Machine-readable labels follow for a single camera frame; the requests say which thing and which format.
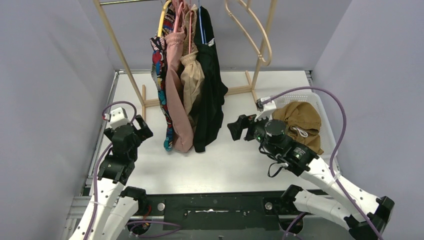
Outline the black shorts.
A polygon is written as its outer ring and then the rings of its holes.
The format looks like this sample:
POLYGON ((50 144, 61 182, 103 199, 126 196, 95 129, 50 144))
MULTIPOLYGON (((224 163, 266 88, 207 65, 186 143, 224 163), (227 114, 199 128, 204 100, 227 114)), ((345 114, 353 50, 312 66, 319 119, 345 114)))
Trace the black shorts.
POLYGON ((201 87, 201 101, 193 139, 193 146, 197 153, 205 152, 206 146, 216 140, 223 123, 224 113, 222 106, 225 103, 225 95, 228 92, 228 88, 221 79, 211 16, 203 6, 201 6, 201 16, 206 44, 202 43, 199 20, 196 21, 196 33, 194 35, 194 43, 198 50, 197 60, 205 76, 201 87))

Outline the tan brown shorts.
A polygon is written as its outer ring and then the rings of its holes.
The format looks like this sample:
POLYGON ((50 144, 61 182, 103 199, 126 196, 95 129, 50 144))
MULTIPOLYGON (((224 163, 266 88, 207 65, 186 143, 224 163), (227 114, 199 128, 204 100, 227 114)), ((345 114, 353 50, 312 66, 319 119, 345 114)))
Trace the tan brown shorts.
POLYGON ((322 120, 316 109, 308 102, 292 101, 272 113, 272 118, 286 124, 286 134, 321 155, 320 129, 322 120))

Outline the blue hanger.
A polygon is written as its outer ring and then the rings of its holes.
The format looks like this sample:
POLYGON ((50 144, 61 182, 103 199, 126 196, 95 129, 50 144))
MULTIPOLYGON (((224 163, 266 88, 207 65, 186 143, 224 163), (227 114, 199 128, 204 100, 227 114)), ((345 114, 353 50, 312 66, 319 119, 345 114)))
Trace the blue hanger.
POLYGON ((203 27, 203 20, 202 20, 202 5, 201 5, 201 1, 198 0, 198 14, 197 14, 197 18, 199 20, 199 29, 200 29, 200 35, 201 35, 201 41, 202 43, 205 45, 207 43, 207 39, 206 39, 206 34, 205 34, 205 30, 203 27))

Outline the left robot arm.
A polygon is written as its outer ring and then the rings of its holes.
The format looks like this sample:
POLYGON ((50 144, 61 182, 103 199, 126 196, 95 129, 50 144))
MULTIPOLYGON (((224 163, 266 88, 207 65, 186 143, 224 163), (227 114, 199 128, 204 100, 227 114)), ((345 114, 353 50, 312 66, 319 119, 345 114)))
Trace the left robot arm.
POLYGON ((146 191, 126 183, 135 169, 139 146, 153 133, 141 115, 134 118, 140 128, 127 118, 115 121, 116 117, 111 116, 111 127, 104 131, 111 147, 93 180, 93 195, 72 240, 115 240, 130 218, 148 207, 146 191))

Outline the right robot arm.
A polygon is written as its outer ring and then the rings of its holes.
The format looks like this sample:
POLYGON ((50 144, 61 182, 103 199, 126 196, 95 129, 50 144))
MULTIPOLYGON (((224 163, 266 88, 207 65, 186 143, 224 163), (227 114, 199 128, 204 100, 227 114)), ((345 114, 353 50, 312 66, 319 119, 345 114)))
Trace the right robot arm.
POLYGON ((285 212, 320 216, 348 230, 355 240, 382 239, 395 205, 392 199, 371 194, 340 175, 317 153, 288 136, 281 120, 240 115, 227 127, 234 141, 247 130, 244 140, 256 140, 261 154, 330 196, 316 195, 292 184, 281 196, 285 212))

